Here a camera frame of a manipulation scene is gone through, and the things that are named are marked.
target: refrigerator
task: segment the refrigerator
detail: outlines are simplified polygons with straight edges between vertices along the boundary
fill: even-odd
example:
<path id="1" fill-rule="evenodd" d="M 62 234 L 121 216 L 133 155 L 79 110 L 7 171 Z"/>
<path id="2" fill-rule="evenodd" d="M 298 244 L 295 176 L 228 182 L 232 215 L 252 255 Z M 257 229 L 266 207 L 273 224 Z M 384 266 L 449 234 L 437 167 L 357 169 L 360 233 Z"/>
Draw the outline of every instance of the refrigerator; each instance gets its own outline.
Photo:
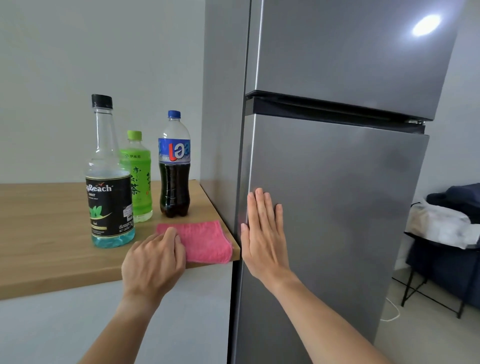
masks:
<path id="1" fill-rule="evenodd" d="M 291 269 L 373 342 L 463 1 L 206 0 L 200 183 L 240 243 L 284 210 Z M 228 362 L 310 363 L 235 262 Z"/>

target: black bottle cap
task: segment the black bottle cap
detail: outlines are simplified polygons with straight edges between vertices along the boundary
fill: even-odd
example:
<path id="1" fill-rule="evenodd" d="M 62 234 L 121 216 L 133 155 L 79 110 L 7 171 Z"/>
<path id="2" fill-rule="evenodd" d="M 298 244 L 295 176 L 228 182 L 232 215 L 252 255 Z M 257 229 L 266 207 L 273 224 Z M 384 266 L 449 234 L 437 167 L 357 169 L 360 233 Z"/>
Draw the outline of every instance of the black bottle cap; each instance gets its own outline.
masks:
<path id="1" fill-rule="evenodd" d="M 112 98 L 105 95 L 92 95 L 92 107 L 101 109 L 113 109 Z"/>

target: pink microfiber towel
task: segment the pink microfiber towel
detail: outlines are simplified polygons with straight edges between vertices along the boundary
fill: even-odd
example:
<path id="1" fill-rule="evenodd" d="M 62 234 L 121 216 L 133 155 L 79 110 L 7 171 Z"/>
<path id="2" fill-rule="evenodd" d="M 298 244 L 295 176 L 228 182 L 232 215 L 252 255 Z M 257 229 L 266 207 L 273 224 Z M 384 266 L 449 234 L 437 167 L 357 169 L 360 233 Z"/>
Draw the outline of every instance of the pink microfiber towel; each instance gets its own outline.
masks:
<path id="1" fill-rule="evenodd" d="M 158 224 L 156 231 L 164 233 L 173 226 L 187 252 L 187 262 L 226 264 L 232 258 L 233 247 L 223 234 L 220 221 L 196 224 Z"/>

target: floor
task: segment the floor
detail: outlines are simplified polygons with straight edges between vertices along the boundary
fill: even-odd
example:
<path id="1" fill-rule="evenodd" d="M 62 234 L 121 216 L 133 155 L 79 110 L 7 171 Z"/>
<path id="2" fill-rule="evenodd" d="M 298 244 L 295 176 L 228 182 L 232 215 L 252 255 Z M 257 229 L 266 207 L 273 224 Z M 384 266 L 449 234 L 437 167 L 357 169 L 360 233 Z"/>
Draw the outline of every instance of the floor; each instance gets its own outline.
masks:
<path id="1" fill-rule="evenodd" d="M 394 277 L 406 282 L 409 270 L 396 271 Z M 416 277 L 414 284 L 421 280 Z M 399 308 L 401 316 L 391 322 L 380 322 L 375 346 L 395 364 L 479 364 L 480 310 L 466 306 L 462 318 L 429 300 L 414 294 L 400 307 L 405 286 L 392 280 L 387 297 Z M 428 282 L 423 293 L 452 307 L 459 300 Z M 383 319 L 395 317 L 396 309 L 385 302 Z"/>

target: blue bottle cap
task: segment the blue bottle cap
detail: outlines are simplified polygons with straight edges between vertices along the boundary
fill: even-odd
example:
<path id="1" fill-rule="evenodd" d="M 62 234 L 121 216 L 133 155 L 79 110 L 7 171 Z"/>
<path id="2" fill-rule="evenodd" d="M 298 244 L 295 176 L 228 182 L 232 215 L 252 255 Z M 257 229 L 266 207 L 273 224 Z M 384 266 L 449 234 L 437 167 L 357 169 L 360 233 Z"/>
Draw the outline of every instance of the blue bottle cap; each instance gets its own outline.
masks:
<path id="1" fill-rule="evenodd" d="M 168 111 L 168 117 L 169 118 L 174 118 L 174 119 L 180 119 L 180 111 L 169 110 Z"/>

